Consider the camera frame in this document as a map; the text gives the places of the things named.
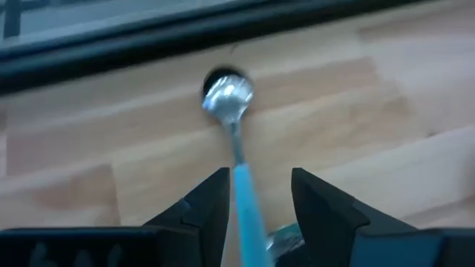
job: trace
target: blue handle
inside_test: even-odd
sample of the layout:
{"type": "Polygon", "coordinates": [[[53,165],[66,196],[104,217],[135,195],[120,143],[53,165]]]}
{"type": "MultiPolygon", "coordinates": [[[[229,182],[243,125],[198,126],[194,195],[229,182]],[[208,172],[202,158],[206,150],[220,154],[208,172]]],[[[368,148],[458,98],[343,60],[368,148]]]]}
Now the blue handle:
{"type": "Polygon", "coordinates": [[[266,231],[249,165],[237,165],[233,171],[242,264],[245,267],[270,267],[273,264],[266,250],[266,231]]]}

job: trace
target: spoon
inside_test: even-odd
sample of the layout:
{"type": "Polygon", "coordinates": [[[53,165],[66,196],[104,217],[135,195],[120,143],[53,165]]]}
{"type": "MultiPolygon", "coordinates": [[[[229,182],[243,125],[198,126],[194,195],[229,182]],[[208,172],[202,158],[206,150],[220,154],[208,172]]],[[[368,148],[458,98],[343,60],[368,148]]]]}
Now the spoon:
{"type": "Polygon", "coordinates": [[[217,117],[228,131],[235,158],[233,168],[240,250],[243,266],[272,266],[266,251],[266,231],[255,195],[249,165],[244,159],[240,119],[254,96],[251,82],[231,68],[212,71],[203,86],[203,109],[217,117]]]}

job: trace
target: wooden countertop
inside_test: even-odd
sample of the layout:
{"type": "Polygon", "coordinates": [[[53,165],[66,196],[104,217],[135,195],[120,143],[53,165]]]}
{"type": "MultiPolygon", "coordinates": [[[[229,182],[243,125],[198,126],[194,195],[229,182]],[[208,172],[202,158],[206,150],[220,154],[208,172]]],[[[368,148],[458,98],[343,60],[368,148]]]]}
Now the wooden countertop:
{"type": "MultiPolygon", "coordinates": [[[[200,108],[231,64],[256,84],[243,135],[268,230],[295,221],[298,166],[418,227],[475,227],[474,47],[475,2],[434,1],[0,99],[0,226],[140,225],[232,165],[200,108]]],[[[229,266],[236,242],[231,225],[229,266]]]]}

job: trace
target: black frame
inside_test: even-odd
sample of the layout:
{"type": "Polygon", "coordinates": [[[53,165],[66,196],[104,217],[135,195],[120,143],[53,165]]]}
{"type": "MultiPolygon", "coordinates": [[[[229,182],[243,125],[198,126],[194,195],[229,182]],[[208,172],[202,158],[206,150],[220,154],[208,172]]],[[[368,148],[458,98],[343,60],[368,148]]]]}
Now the black frame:
{"type": "Polygon", "coordinates": [[[418,1],[241,0],[19,45],[0,50],[0,94],[418,1]]]}

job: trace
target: silver spoon head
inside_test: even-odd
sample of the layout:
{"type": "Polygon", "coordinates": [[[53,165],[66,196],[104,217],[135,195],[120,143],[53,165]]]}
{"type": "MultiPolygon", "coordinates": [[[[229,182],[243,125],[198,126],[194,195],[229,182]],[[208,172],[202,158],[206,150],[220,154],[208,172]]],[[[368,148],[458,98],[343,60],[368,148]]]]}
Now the silver spoon head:
{"type": "Polygon", "coordinates": [[[232,74],[216,80],[203,98],[202,107],[224,125],[240,121],[254,96],[252,84],[243,76],[232,74]]]}

